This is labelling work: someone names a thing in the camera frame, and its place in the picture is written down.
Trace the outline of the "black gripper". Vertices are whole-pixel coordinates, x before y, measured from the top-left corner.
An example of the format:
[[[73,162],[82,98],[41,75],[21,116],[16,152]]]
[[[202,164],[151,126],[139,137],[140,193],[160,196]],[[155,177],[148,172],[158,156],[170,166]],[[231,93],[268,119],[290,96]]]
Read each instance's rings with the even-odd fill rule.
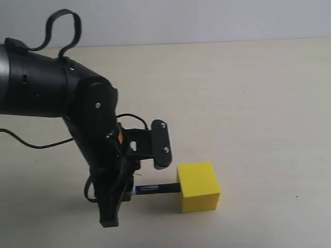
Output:
[[[94,198],[89,202],[98,203],[102,227],[118,227],[122,202],[131,201],[134,173],[141,167],[134,153],[127,147],[114,154],[109,168],[90,170],[89,185],[94,187]]]

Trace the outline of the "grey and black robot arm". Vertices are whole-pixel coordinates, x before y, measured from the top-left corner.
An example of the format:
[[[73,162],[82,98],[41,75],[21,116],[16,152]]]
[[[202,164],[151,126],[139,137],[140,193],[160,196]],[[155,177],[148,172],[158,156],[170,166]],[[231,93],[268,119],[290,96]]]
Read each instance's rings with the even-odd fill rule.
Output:
[[[15,39],[1,44],[1,113],[63,119],[89,165],[103,227],[119,225],[134,172],[117,102],[118,90],[82,64],[33,53]]]

